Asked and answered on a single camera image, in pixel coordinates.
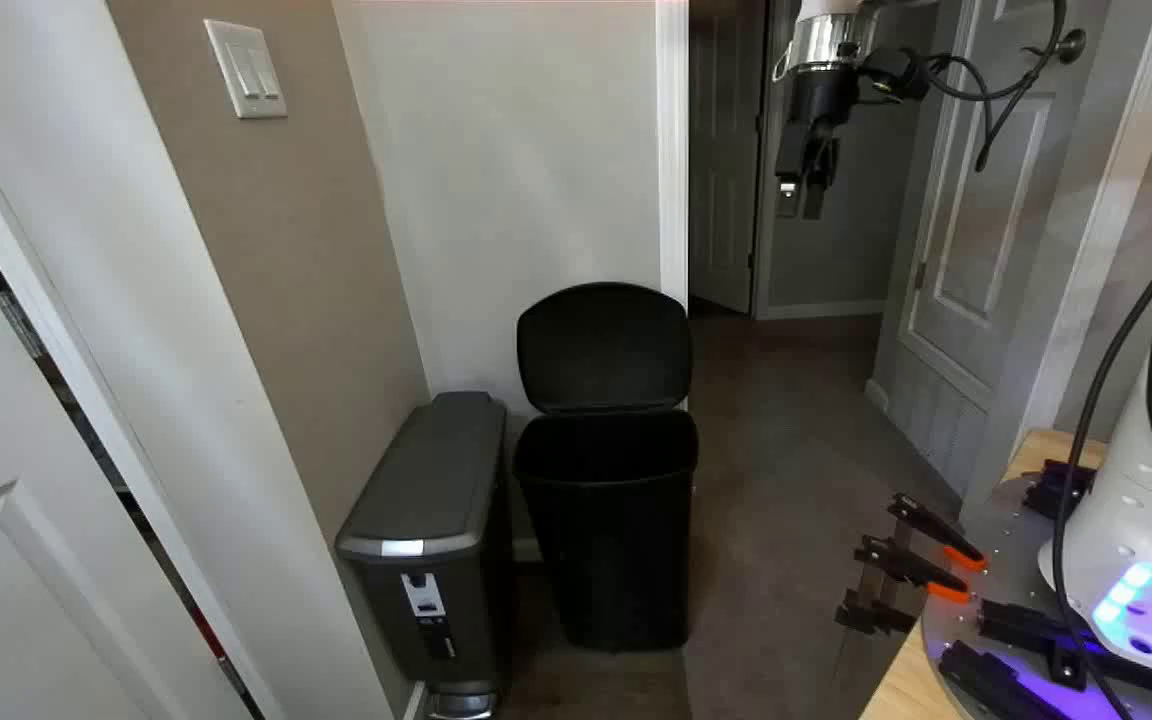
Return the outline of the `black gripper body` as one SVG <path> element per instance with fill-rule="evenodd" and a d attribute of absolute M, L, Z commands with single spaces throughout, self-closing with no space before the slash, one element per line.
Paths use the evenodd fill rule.
<path fill-rule="evenodd" d="M 826 166 L 837 143 L 837 126 L 852 116 L 858 101 L 861 101 L 861 75 L 852 63 L 791 73 L 789 126 L 796 171 Z"/>

